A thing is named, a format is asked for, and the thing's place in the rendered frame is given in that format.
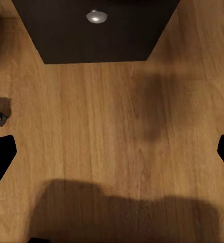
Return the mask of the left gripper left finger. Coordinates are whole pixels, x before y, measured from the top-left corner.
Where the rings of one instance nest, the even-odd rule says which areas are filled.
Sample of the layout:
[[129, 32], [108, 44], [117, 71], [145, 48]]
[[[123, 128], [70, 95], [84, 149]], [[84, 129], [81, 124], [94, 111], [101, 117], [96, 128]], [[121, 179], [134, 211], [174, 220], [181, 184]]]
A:
[[17, 154], [13, 135], [0, 138], [0, 180]]

